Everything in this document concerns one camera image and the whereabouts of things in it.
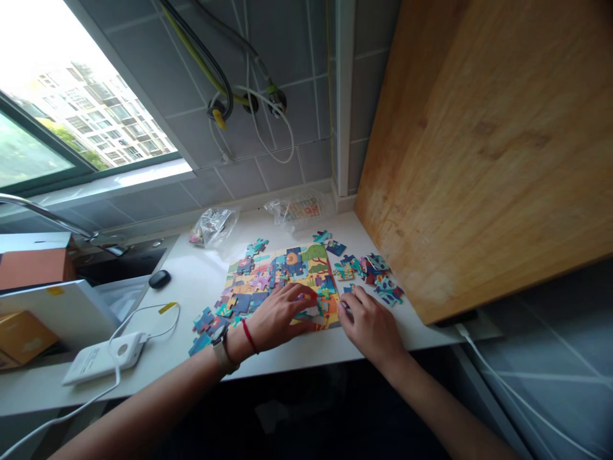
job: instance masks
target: red string bracelet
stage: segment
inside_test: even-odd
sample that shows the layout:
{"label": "red string bracelet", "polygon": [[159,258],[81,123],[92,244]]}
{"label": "red string bracelet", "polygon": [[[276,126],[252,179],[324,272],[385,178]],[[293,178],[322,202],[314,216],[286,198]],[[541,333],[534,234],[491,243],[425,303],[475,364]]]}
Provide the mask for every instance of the red string bracelet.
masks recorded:
{"label": "red string bracelet", "polygon": [[254,340],[252,339],[251,334],[249,333],[249,329],[247,328],[247,323],[246,323],[245,319],[241,318],[241,322],[243,324],[243,329],[245,329],[245,335],[247,336],[247,340],[249,340],[249,343],[251,344],[251,348],[254,349],[254,352],[255,352],[256,355],[259,355],[260,352],[257,351],[257,348],[255,347]]}

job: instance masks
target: plastic bag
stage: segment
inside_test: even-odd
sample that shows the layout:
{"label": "plastic bag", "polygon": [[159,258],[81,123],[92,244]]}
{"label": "plastic bag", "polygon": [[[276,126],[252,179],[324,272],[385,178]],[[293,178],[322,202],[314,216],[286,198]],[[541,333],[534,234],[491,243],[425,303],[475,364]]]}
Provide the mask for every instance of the plastic bag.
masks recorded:
{"label": "plastic bag", "polygon": [[290,233],[334,214],[333,208],[328,194],[312,188],[289,197],[274,199],[264,205],[264,209],[275,216],[275,225],[281,225]]}
{"label": "plastic bag", "polygon": [[238,221],[240,208],[208,208],[194,225],[190,243],[217,248],[223,243]]}

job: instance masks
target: window sill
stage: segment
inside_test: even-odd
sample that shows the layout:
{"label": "window sill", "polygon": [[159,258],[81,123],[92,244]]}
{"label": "window sill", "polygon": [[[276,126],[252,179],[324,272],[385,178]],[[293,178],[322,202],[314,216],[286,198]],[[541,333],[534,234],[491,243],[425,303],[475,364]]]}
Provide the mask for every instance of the window sill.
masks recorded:
{"label": "window sill", "polygon": [[[64,188],[55,192],[36,195],[29,199],[50,210],[62,210],[93,201],[140,192],[149,188],[183,181],[196,177],[192,168],[182,158],[114,176],[97,179],[89,183]],[[0,222],[9,223],[22,219],[22,214],[31,211],[17,205],[0,206]]]}

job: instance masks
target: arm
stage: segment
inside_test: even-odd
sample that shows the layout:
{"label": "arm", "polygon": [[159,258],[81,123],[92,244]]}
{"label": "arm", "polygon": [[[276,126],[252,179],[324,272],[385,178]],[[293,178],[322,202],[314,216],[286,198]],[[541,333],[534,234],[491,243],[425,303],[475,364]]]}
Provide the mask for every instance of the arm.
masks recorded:
{"label": "arm", "polygon": [[516,459],[517,455],[406,352],[391,312],[362,289],[344,294],[340,323],[349,340],[373,363],[434,432],[451,458]]}
{"label": "arm", "polygon": [[[300,293],[309,294],[311,299],[293,302]],[[312,330],[309,323],[289,323],[299,311],[314,305],[317,294],[301,284],[288,284],[273,292],[246,320],[258,351],[277,347]],[[226,338],[228,357],[233,363],[239,364],[253,354],[242,326],[230,329]],[[213,347],[206,347],[83,430],[51,458],[140,457],[222,378]]]}

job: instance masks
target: kitchen counter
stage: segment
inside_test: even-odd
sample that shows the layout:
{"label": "kitchen counter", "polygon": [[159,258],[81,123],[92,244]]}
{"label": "kitchen counter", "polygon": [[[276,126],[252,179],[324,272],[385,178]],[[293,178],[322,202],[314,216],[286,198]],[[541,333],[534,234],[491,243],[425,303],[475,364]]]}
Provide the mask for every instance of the kitchen counter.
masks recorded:
{"label": "kitchen counter", "polygon": [[[269,240],[266,251],[307,245],[312,244],[312,235],[316,230],[331,232],[335,240],[347,246],[344,254],[354,254],[358,257],[371,252],[378,253],[354,212],[316,222],[308,230],[294,235],[284,232],[280,226],[274,226],[273,217],[264,210],[242,213],[238,224],[219,252],[189,244],[189,232],[183,233],[163,263],[163,268],[172,275],[172,280],[159,291],[148,289],[139,305],[145,307],[179,302],[181,313],[177,327],[172,332],[147,342],[138,364],[123,371],[120,386],[103,399],[132,395],[189,357],[188,350],[196,338],[196,334],[192,332],[194,317],[205,307],[212,307],[218,300],[229,265],[245,256],[249,243],[258,238]],[[330,254],[329,258],[331,263],[340,259],[333,254]],[[348,286],[351,282],[364,286],[359,278],[337,281],[339,291],[342,293],[343,286]],[[370,286],[365,288],[374,295]],[[396,304],[391,311],[398,321],[402,340],[408,350],[462,342],[454,328],[424,326],[406,296],[402,299],[403,304]],[[161,332],[172,324],[177,313],[177,307],[163,315],[159,315],[157,309],[136,313],[124,334],[136,331],[152,334]],[[483,314],[479,314],[478,319],[468,323],[467,327],[477,340],[500,336],[498,329]],[[253,356],[225,379],[284,372],[361,357],[343,330],[334,328],[298,337],[276,349]],[[70,363],[61,363],[45,367],[26,367],[0,374],[0,416],[82,404],[114,382],[114,376],[109,376],[77,387],[62,387],[60,382],[69,366]]]}

